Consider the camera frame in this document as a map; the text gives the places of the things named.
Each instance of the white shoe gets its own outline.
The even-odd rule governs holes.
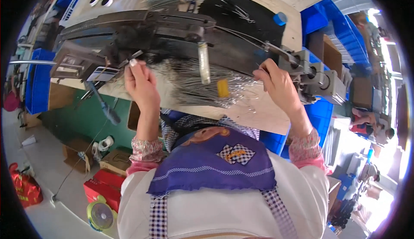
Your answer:
[[[113,138],[111,136],[107,136],[104,140],[102,140],[99,145],[98,149],[101,152],[108,151],[109,147],[113,145]]]
[[[100,162],[102,159],[101,152],[99,151],[99,143],[94,142],[92,144],[92,155],[97,162]]]

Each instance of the small fan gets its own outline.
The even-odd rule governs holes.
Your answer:
[[[89,225],[96,231],[109,229],[118,217],[118,214],[106,204],[106,199],[102,195],[97,197],[97,201],[90,203],[86,211]]]

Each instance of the woman's left hand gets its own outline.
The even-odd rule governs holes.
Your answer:
[[[159,113],[161,98],[156,77],[145,61],[132,59],[130,66],[125,67],[125,88],[141,113]]]

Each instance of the red box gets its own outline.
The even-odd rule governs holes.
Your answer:
[[[94,202],[98,195],[102,195],[106,199],[106,204],[118,213],[121,201],[121,185],[124,180],[124,177],[117,174],[99,170],[93,179],[83,184],[88,201]]]

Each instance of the metal machine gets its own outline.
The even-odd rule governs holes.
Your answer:
[[[324,97],[334,104],[344,102],[345,86],[336,72],[324,71],[321,63],[310,64],[307,50],[292,52],[283,46],[279,48],[244,33],[217,26],[209,16],[171,9],[106,14],[64,29],[55,42],[55,50],[58,51],[56,59],[59,59],[61,66],[76,65],[69,68],[79,73],[64,74],[58,72],[61,68],[55,66],[51,76],[86,80],[87,73],[94,71],[96,64],[104,65],[104,57],[112,68],[120,69],[140,50],[144,53],[143,57],[148,53],[157,54],[159,60],[170,57],[198,59],[199,43],[208,47],[210,64],[249,76],[264,60],[257,58],[255,52],[258,49],[266,51],[266,57],[276,61],[279,58],[279,68],[289,72],[302,102],[314,103],[317,100],[315,96]],[[76,55],[74,49],[83,50],[82,59],[73,62],[64,60]]]

